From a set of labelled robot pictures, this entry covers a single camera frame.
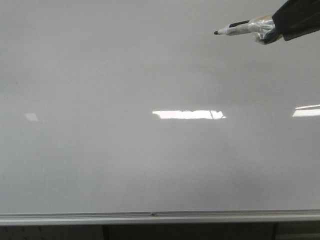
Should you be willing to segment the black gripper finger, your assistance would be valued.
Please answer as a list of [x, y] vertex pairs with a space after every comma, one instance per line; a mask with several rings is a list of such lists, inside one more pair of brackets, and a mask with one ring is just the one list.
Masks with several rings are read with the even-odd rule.
[[277, 33], [290, 41], [320, 30], [318, 0], [288, 0], [273, 15]]

